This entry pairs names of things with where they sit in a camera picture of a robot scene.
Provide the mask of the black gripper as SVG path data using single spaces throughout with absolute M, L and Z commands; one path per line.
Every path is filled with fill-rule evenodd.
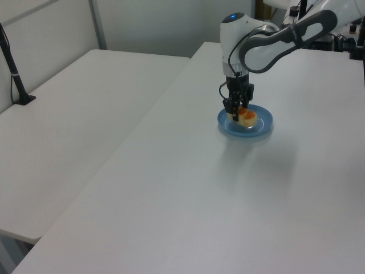
M 242 106 L 249 108 L 249 103 L 253 99 L 254 84 L 249 82 L 249 74 L 241 77 L 226 77 L 226 85 L 229 90 L 229 97 L 231 98 L 234 93 L 238 93 L 242 96 Z M 223 99 L 223 105 L 227 114 L 232 116 L 234 121 L 239 121 L 239 106 L 238 101 L 234 101 L 230 98 Z

